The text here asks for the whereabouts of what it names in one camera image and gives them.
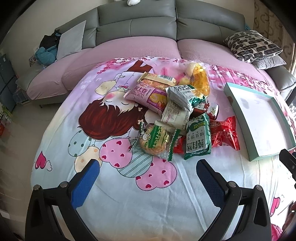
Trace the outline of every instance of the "wall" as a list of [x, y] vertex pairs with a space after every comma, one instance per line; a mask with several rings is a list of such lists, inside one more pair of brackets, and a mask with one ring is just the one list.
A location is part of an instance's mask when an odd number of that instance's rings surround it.
[[[43, 36], [80, 14], [113, 0], [37, 0], [23, 13], [6, 35], [0, 50], [8, 55], [20, 76], [29, 68], [29, 58]], [[242, 13], [252, 28], [254, 0], [202, 0]]]

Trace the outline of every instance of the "patterned beige curtain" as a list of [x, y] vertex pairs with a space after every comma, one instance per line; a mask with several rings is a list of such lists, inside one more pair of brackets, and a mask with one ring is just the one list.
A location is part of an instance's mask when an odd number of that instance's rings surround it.
[[255, 18], [253, 29], [283, 49], [280, 56], [287, 63], [284, 66], [295, 76], [295, 43], [280, 20], [260, 0], [255, 0]]

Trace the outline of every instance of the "screw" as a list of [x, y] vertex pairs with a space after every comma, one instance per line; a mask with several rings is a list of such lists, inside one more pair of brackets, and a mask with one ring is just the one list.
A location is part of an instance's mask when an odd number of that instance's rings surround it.
[[68, 182], [61, 182], [60, 187], [65, 188], [68, 186]]
[[256, 189], [257, 189], [258, 191], [262, 191], [262, 190], [263, 190], [263, 188], [262, 188], [260, 185], [256, 185]]
[[39, 187], [40, 187], [40, 186], [39, 186], [38, 184], [36, 184], [36, 185], [33, 186], [33, 190], [34, 190], [34, 191], [38, 191], [38, 190], [39, 190]]
[[233, 181], [228, 182], [228, 185], [232, 188], [235, 188], [237, 186], [237, 184]]

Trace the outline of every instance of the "cartoon girl's hair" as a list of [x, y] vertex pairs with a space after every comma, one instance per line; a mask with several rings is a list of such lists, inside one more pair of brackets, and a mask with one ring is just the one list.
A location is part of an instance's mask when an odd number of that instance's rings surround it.
[[105, 140], [110, 136], [122, 136], [133, 126], [139, 130], [138, 120], [145, 121], [146, 107], [138, 105], [130, 111], [120, 113], [118, 106], [102, 104], [95, 100], [88, 105], [78, 119], [84, 133], [96, 140]]

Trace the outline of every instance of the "pink sofa seat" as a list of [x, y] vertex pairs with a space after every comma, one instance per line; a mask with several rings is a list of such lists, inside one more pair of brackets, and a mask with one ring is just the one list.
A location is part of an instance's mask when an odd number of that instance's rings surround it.
[[183, 59], [229, 68], [258, 80], [267, 78], [273, 83], [265, 71], [258, 71], [252, 64], [237, 60], [228, 47], [198, 39], [183, 39], [178, 41], [178, 48]]
[[77, 58], [65, 70], [62, 82], [74, 89], [82, 77], [98, 63], [126, 57], [181, 58], [176, 41], [164, 37], [127, 37], [102, 43]]
[[32, 100], [44, 99], [68, 93], [62, 83], [64, 72], [76, 59], [89, 50], [91, 49], [83, 49], [79, 53], [68, 55], [42, 70], [28, 87], [29, 98]]

